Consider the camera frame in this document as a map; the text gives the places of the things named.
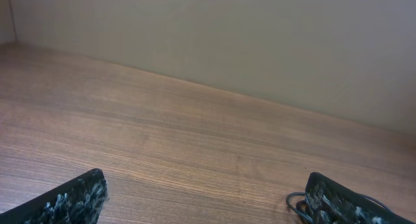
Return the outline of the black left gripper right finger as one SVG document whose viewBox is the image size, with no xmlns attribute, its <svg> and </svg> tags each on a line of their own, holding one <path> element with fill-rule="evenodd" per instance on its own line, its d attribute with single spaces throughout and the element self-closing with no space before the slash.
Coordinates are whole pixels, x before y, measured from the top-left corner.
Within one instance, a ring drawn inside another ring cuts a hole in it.
<svg viewBox="0 0 416 224">
<path fill-rule="evenodd" d="M 305 201 L 312 223 L 413 224 L 375 199 L 356 193 L 317 172 L 309 176 Z"/>
</svg>

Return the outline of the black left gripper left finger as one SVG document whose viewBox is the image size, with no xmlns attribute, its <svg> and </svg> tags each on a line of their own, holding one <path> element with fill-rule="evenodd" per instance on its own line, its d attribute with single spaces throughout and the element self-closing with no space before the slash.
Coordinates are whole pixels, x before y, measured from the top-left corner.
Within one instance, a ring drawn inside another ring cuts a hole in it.
<svg viewBox="0 0 416 224">
<path fill-rule="evenodd" d="M 1 224 L 97 223 L 107 200 L 107 181 L 95 168 L 1 214 Z"/>
</svg>

